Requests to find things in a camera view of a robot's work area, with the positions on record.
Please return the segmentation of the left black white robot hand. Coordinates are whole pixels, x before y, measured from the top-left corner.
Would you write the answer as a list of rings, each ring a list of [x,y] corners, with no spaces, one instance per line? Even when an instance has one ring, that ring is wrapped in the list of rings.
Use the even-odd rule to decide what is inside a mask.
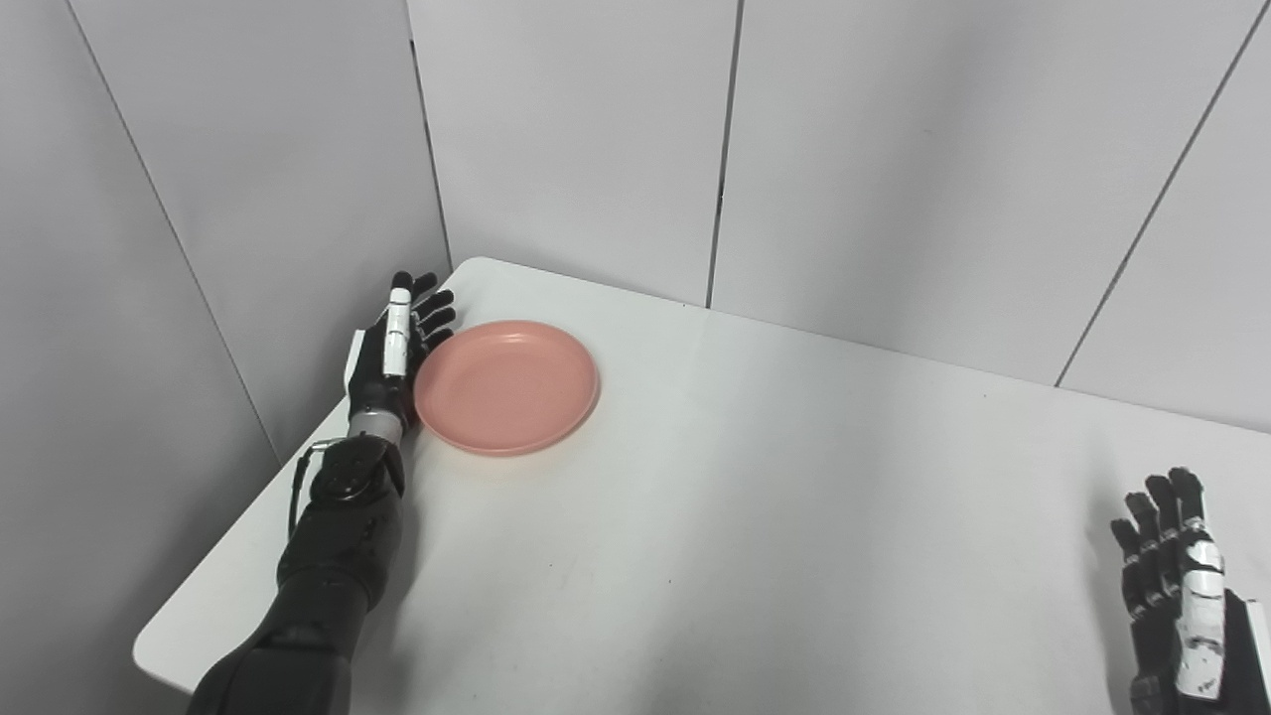
[[[361,331],[353,371],[347,375],[350,418],[381,413],[408,433],[418,424],[414,384],[423,362],[455,335],[455,295],[436,273],[393,276],[385,309]]]

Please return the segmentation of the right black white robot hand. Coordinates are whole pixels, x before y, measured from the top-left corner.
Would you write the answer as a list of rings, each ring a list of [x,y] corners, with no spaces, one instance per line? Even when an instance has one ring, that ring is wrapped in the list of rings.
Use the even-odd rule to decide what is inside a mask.
[[[1193,471],[1150,475],[1110,523],[1138,671],[1135,714],[1267,714],[1268,618],[1227,584]]]

